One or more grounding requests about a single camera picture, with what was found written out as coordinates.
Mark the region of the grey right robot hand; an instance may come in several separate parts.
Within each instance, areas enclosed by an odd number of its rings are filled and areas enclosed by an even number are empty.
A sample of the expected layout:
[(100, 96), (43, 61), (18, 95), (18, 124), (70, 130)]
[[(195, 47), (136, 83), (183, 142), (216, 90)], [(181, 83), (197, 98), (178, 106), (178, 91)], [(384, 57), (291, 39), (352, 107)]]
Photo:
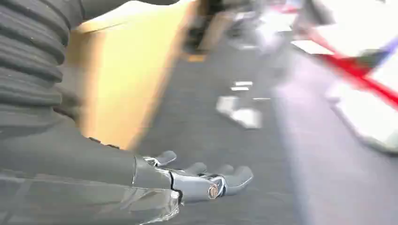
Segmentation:
[(175, 217), (186, 203), (241, 192), (249, 167), (203, 163), (166, 168), (158, 158), (105, 145), (68, 123), (0, 128), (3, 225), (146, 225)]

